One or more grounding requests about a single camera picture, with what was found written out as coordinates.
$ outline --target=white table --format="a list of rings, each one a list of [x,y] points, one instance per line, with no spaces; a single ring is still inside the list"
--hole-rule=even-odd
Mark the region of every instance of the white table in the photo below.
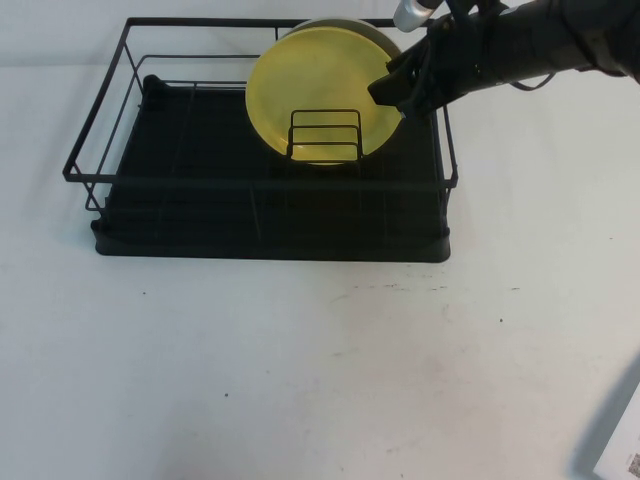
[[[104,71],[0,69],[0,478],[575,478],[640,347],[637,85],[456,103],[442,265],[107,258],[61,175]]]

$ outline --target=black dish rack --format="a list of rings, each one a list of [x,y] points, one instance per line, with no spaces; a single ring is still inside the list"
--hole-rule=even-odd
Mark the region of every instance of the black dish rack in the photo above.
[[[367,21],[393,27],[391,20]],[[63,171],[67,181],[84,185],[87,210],[99,214],[91,223],[99,253],[398,262],[449,257],[447,203],[458,174],[446,108],[449,178],[436,114],[402,120],[382,148],[365,156],[359,112],[345,106],[354,114],[348,128],[358,159],[337,165],[291,159],[294,130],[301,127],[295,112],[287,155],[253,130],[244,93],[261,52],[246,53],[244,32],[254,32],[264,51],[301,22],[127,21]],[[198,38],[183,43],[178,31]],[[233,41],[217,33],[212,41],[211,31],[230,33]],[[156,53],[145,34],[168,42],[166,53]],[[143,55],[135,56],[134,40]],[[194,48],[202,51],[191,53]],[[81,155],[97,167],[81,167]],[[92,173],[83,173],[87,168]]]

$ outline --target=black robotic arm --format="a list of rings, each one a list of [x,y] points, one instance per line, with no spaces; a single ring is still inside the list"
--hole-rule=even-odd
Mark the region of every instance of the black robotic arm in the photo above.
[[[417,1],[430,10],[442,2]],[[640,82],[640,0],[446,2],[451,13],[429,20],[427,35],[369,87],[376,103],[427,115],[476,90],[566,70]]]

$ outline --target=yellow plate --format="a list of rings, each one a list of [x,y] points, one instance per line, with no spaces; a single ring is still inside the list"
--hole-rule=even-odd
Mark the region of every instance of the yellow plate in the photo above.
[[[293,32],[260,59],[247,83],[247,111],[254,128],[285,155],[295,110],[353,109],[360,112],[362,150],[368,155],[391,137],[400,123],[394,107],[376,105],[367,87],[388,72],[389,55],[366,37],[335,27]],[[294,125],[358,125],[353,112],[297,113]],[[358,143],[355,128],[294,130],[294,143]],[[294,160],[353,161],[352,145],[296,145]]]

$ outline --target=drip tray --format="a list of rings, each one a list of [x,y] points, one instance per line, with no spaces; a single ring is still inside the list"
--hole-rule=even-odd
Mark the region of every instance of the drip tray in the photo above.
[[[128,181],[111,188],[92,223],[100,253],[399,262],[449,257],[435,114],[403,120],[381,149],[357,162],[319,166],[266,146],[249,122],[244,96],[240,88],[144,79],[116,173]]]

